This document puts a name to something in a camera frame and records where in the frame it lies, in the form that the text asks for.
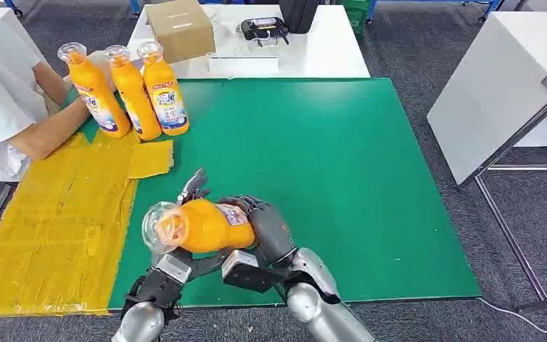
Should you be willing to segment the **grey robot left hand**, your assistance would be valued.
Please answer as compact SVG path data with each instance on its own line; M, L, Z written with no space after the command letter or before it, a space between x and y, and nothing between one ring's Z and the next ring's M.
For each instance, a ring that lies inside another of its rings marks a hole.
M150 266L183 284L216 271L234 250L231 246L217 247L204 256L202 252L193 252L182 246L188 233L181 206L204 198L208 191L202 191L201 187L206 181L204 170L199 168L187 180L176 202L154 204L142 223L142 237L152 252Z

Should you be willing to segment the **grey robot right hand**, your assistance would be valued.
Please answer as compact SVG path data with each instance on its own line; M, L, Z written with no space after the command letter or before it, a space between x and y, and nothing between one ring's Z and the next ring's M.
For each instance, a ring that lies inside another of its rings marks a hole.
M256 237L256 249L265 265L292 259L297 246L286 220L275 206L253 195L226 196L217 203L236 206L245 213Z

